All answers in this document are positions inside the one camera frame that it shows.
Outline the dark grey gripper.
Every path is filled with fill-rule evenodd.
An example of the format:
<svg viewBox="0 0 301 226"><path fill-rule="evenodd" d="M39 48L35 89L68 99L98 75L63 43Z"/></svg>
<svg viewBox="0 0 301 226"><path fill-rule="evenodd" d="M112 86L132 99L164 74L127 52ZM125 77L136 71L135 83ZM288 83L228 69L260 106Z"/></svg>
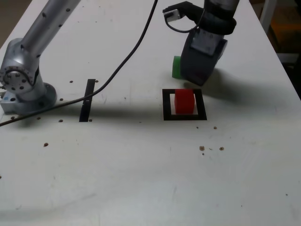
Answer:
<svg viewBox="0 0 301 226"><path fill-rule="evenodd" d="M187 81L203 86L213 73L227 44L224 35L205 30L190 32L187 47L181 54L180 75Z"/></svg>

